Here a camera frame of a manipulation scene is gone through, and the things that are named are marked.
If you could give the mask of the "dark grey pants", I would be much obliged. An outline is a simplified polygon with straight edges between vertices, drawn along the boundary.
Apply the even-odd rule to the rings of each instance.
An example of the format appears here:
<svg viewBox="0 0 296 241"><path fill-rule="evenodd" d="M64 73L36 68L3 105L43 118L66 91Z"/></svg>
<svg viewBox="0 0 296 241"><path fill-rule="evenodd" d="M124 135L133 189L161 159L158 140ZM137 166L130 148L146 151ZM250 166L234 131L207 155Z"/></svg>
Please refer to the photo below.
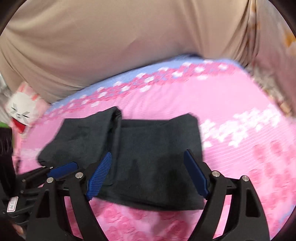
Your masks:
<svg viewBox="0 0 296 241"><path fill-rule="evenodd" d="M98 197L146 210L200 210L203 198L184 165L184 152L202 157L197 119L124 120L112 107L86 118L67 118L41 151L41 165L76 162L80 168L110 152L112 165Z"/></svg>

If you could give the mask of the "green plush toy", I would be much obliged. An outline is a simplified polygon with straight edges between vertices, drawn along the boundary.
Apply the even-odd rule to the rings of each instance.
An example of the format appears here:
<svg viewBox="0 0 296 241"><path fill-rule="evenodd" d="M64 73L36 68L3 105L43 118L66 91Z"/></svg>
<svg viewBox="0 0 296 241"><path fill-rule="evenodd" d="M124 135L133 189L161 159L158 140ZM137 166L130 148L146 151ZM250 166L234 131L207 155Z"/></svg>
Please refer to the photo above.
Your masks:
<svg viewBox="0 0 296 241"><path fill-rule="evenodd" d="M9 125L6 123L0 122L0 128L9 128Z"/></svg>

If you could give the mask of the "white bunny face pillow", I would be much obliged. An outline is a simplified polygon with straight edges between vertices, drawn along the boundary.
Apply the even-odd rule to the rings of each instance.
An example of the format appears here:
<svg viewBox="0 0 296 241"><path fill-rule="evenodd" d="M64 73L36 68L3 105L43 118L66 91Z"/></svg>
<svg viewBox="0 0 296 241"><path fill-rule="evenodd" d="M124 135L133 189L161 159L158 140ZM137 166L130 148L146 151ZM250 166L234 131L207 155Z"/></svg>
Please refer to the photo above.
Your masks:
<svg viewBox="0 0 296 241"><path fill-rule="evenodd" d="M11 118L13 128L25 139L36 121L49 107L48 102L23 81L17 91L9 97L5 110Z"/></svg>

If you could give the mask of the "pink floral bed cover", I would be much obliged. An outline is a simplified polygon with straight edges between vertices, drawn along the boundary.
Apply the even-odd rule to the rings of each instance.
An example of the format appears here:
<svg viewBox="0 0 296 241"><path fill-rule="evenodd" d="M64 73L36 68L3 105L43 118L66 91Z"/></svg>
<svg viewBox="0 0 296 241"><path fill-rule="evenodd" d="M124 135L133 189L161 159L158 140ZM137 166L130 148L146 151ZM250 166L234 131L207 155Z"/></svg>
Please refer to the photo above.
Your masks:
<svg viewBox="0 0 296 241"><path fill-rule="evenodd" d="M182 57L129 71L54 103L18 142L20 172L39 167L41 150L65 119L117 107L123 120L181 123L169 134L183 142L200 135L190 148L223 175L247 175L275 237L295 207L295 120L253 78L229 60Z"/></svg>

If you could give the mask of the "beige fabric sheet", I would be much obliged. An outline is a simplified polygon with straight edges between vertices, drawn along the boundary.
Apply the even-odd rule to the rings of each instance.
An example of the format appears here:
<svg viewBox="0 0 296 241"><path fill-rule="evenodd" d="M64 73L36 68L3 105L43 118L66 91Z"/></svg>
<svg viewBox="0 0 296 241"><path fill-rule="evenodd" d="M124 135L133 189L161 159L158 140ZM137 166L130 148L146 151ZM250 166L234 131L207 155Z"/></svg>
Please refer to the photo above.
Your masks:
<svg viewBox="0 0 296 241"><path fill-rule="evenodd" d="M249 60L255 1L26 1L1 34L1 74L48 102L182 54Z"/></svg>

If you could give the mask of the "floral curtain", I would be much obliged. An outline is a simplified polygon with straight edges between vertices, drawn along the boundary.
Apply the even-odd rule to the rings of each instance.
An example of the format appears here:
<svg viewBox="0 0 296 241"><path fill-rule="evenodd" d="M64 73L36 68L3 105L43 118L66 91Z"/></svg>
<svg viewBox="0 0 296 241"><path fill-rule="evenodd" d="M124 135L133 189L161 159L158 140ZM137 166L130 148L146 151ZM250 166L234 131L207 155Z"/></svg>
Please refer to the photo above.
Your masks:
<svg viewBox="0 0 296 241"><path fill-rule="evenodd" d="M295 116L295 35L270 1L251 1L247 69L287 116Z"/></svg>

